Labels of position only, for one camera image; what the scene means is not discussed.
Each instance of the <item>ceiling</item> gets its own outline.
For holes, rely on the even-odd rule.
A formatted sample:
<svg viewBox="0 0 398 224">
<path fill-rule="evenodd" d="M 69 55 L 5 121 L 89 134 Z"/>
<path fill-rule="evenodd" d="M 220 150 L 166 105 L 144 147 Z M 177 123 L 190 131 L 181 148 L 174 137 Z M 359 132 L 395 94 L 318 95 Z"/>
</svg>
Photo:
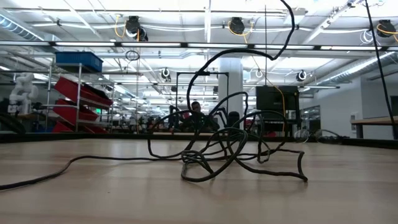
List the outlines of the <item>ceiling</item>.
<svg viewBox="0 0 398 224">
<path fill-rule="evenodd" d="M 307 45 L 369 45 L 364 44 L 361 36 L 364 30 L 369 27 L 369 20 L 366 8 L 361 5 L 360 0 L 288 0 L 286 1 L 294 10 L 296 21 L 300 29 L 296 30 L 289 44 Z M 330 26 L 322 30 L 310 40 L 308 37 L 313 30 L 322 24 L 331 13 L 343 7 L 347 2 L 358 2 L 356 7 L 350 8 L 339 14 Z M 370 4 L 380 6 L 371 7 L 373 21 L 390 19 L 392 24 L 398 23 L 396 14 L 396 3 L 393 0 L 369 0 Z M 115 34 L 115 24 L 118 34 L 123 33 L 123 24 L 128 16 L 139 16 L 140 23 L 144 26 L 149 41 L 151 42 L 211 42 L 211 43 L 234 43 L 243 44 L 241 36 L 233 35 L 228 28 L 223 29 L 233 16 L 242 17 L 246 26 L 246 32 L 250 32 L 251 22 L 253 32 L 246 37 L 249 44 L 283 44 L 289 33 L 290 20 L 287 18 L 287 9 L 279 0 L 236 0 L 231 4 L 230 0 L 218 1 L 183 1 L 183 0 L 2 0 L 1 7 L 6 13 L 19 22 L 26 25 L 29 30 L 48 36 L 54 35 L 63 41 L 125 41 L 132 42 L 133 39 L 124 36 L 122 38 Z M 1 40 L 23 40 L 22 37 L 0 28 Z M 395 45 L 393 37 L 376 38 L 381 45 Z M 41 69 L 36 63 L 24 60 L 20 57 L 11 56 L 4 50 L 13 50 L 40 63 L 50 65 L 53 54 L 42 49 L 31 47 L 9 47 L 0 49 L 0 65 L 10 69 Z M 86 82 L 95 82 L 99 78 L 107 78 L 113 82 L 163 82 L 161 73 L 164 68 L 170 70 L 172 82 L 176 81 L 176 72 L 194 72 L 202 67 L 207 61 L 208 49 L 155 49 L 142 48 L 139 50 L 141 62 L 131 62 L 124 58 L 124 54 L 132 48 L 76 48 L 65 47 L 62 50 L 85 50 L 93 51 L 101 55 L 104 60 L 103 70 L 107 72 L 121 72 L 120 75 L 103 77 L 88 76 Z M 216 50 L 209 51 L 212 56 Z M 295 80 L 295 74 L 305 70 L 315 77 L 323 77 L 332 71 L 354 62 L 374 56 L 372 52 L 286 52 L 281 60 L 270 61 L 264 57 L 254 57 L 262 71 L 267 68 L 268 79 L 276 85 L 301 85 Z M 245 72 L 245 84 L 264 83 L 264 77 L 258 77 L 258 68 L 250 55 L 242 55 L 241 63 Z M 215 61 L 209 66 L 210 71 L 218 70 L 218 62 Z M 143 76 L 131 75 L 129 72 L 141 72 Z M 191 75 L 181 76 L 180 83 L 187 83 Z M 215 76 L 199 78 L 198 83 L 217 84 Z M 158 89 L 153 86 L 142 85 L 120 85 L 124 92 L 117 92 L 114 97 L 125 98 L 125 104 L 135 105 L 135 101 L 128 101 L 133 94 L 141 98 L 147 105 L 152 105 L 147 112 L 155 110 L 168 110 L 168 105 L 173 100 L 167 100 L 170 86 L 160 86 Z M 186 87 L 181 86 L 178 92 L 184 94 Z M 250 95 L 254 95 L 251 87 L 244 88 Z M 193 95 L 212 95 L 212 86 L 195 86 Z M 203 96 L 197 97 L 204 105 L 216 104 L 216 100 Z"/>
</svg>

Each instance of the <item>shelving unit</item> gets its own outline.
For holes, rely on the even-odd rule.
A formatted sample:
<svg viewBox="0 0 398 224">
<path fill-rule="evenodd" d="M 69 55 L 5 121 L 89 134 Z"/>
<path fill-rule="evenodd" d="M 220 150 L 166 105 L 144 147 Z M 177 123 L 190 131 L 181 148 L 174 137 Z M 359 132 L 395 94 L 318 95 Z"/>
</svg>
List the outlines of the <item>shelving unit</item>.
<svg viewBox="0 0 398 224">
<path fill-rule="evenodd" d="M 78 68 L 78 83 L 75 83 L 71 80 L 68 80 L 66 78 L 61 77 L 57 84 L 55 85 L 55 89 L 58 90 L 61 94 L 65 95 L 67 98 L 71 100 L 72 103 L 68 101 L 58 101 L 59 104 L 55 105 L 50 105 L 50 91 L 51 91 L 51 84 L 49 82 L 48 85 L 48 94 L 47 94 L 47 110 L 46 114 L 48 117 L 49 110 L 50 108 L 53 108 L 54 112 L 56 112 L 58 115 L 60 115 L 60 118 L 62 119 L 63 122 L 67 123 L 70 126 L 73 126 L 75 128 L 75 131 L 79 131 L 79 126 L 81 130 L 91 132 L 91 133 L 106 133 L 104 129 L 99 127 L 103 126 L 108 126 L 112 123 L 113 117 L 111 116 L 110 122 L 98 122 L 98 121 L 93 121 L 93 120 L 86 120 L 86 119 L 80 119 L 79 114 L 82 115 L 82 113 L 86 112 L 86 118 L 89 117 L 90 119 L 94 118 L 94 113 L 91 114 L 88 109 L 84 108 L 83 105 L 88 105 L 92 106 L 95 108 L 101 109 L 101 114 L 102 110 L 108 110 L 108 118 L 107 121 L 109 121 L 109 111 L 113 111 L 113 102 L 110 99 L 103 98 L 102 96 L 99 96 L 98 94 L 95 93 L 95 91 L 90 91 L 93 88 L 90 86 L 83 86 L 81 84 L 81 74 L 82 71 L 84 70 L 85 72 L 91 71 L 90 68 L 84 66 L 82 63 L 79 64 L 70 64 L 70 63 L 56 63 L 55 66 L 58 67 L 68 67 L 68 68 L 73 68 L 77 67 Z M 51 80 L 52 76 L 52 69 L 50 69 L 49 73 L 49 80 Z M 75 116 L 71 116 L 71 110 L 76 111 Z M 66 130 L 70 129 L 65 125 L 65 123 L 61 123 L 57 121 L 56 127 L 54 128 L 55 132 L 59 130 Z M 48 118 L 46 118 L 45 122 L 45 127 L 47 128 L 48 124 Z"/>
</svg>

